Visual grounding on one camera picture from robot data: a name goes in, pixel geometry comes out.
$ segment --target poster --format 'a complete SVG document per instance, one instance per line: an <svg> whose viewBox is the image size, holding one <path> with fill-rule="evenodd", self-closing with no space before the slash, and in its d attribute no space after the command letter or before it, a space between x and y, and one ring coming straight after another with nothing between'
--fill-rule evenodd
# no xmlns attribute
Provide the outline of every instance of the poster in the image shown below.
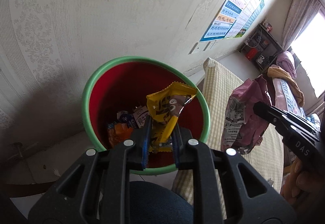
<svg viewBox="0 0 325 224"><path fill-rule="evenodd" d="M264 7L264 0L226 0L200 41L239 38Z"/></svg>

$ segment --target metal screw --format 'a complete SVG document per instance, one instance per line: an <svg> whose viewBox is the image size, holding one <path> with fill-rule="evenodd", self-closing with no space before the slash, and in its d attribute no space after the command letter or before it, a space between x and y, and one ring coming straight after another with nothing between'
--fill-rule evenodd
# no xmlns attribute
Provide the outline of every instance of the metal screw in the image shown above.
<svg viewBox="0 0 325 224"><path fill-rule="evenodd" d="M88 149L88 150L86 151L86 154L87 154L88 156L93 156L93 155L96 154L96 150L95 150L95 149Z"/></svg>
<svg viewBox="0 0 325 224"><path fill-rule="evenodd" d="M199 141L196 139L189 139L188 140L189 145L195 146L199 144Z"/></svg>
<svg viewBox="0 0 325 224"><path fill-rule="evenodd" d="M234 156L237 154L237 151L233 148L229 148L229 149L226 149L225 151L226 154L230 155L230 156Z"/></svg>
<svg viewBox="0 0 325 224"><path fill-rule="evenodd" d="M133 140L125 140L124 141L124 145L125 146L132 146L134 144L134 141Z"/></svg>

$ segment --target wall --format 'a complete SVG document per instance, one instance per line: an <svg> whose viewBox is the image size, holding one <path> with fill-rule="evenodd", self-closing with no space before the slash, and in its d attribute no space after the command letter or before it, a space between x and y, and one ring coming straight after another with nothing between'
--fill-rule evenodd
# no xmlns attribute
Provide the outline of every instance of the wall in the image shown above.
<svg viewBox="0 0 325 224"><path fill-rule="evenodd" d="M235 50L244 38L188 54L225 0L0 0L0 162L13 142L30 156L80 131L82 90L125 55L181 72ZM261 22L265 7L246 35Z"/></svg>
<svg viewBox="0 0 325 224"><path fill-rule="evenodd" d="M265 16L273 27L271 35L280 44L282 43L282 32L290 9L290 2L291 0L276 0Z"/></svg>

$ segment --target electrical outlet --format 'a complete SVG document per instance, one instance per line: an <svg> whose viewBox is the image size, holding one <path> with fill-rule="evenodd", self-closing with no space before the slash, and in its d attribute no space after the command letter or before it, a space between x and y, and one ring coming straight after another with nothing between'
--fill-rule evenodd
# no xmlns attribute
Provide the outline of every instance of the electrical outlet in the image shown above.
<svg viewBox="0 0 325 224"><path fill-rule="evenodd" d="M210 50L210 49L212 49L212 46L213 46L215 43L216 43L215 40L210 41L204 50L206 51L206 50Z"/></svg>
<svg viewBox="0 0 325 224"><path fill-rule="evenodd" d="M207 47L209 41L202 41L202 42L197 42L194 44L192 50L190 51L189 54L193 54L193 53L198 53L200 51L204 51L205 48Z"/></svg>

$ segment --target green trash can rim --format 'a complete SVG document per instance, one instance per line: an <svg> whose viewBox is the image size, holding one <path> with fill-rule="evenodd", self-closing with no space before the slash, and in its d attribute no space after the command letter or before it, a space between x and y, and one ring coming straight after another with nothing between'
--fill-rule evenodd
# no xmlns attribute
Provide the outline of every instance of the green trash can rim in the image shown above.
<svg viewBox="0 0 325 224"><path fill-rule="evenodd" d="M139 56L124 56L124 57L119 57L113 60L110 60L106 63L104 63L102 66L100 66L89 78L87 81L85 88L83 90L82 94L82 120L83 120L83 125L85 128L85 131L90 138L91 142L94 144L95 148L98 151L105 151L106 148L101 144L99 139L97 138L93 127L91 125L90 121L90 115L89 115L89 101L90 101L90 95L92 92L93 87L95 86L97 80L109 69L113 68L114 66L117 66L119 64L123 63L128 63L128 62L142 62L142 63L149 63L153 65L160 66L170 72L172 72L174 75L177 77L181 78L186 84L196 87L196 85L188 79L185 75L183 75L181 72L178 70L174 69L173 67L164 64L162 62L159 62L154 59L146 58L146 57L139 57ZM210 113L209 113L209 108L208 105L204 99L204 96L202 95L201 91L198 89L198 92L196 94L199 103L202 108L203 112L203 130L201 132L201 137L200 141L201 142L206 142L209 136L209 130L210 130ZM175 171L177 168L175 164L171 164L165 167L158 167L158 168L146 168L143 171L131 171L134 174L138 175L161 175L161 174L166 174Z"/></svg>

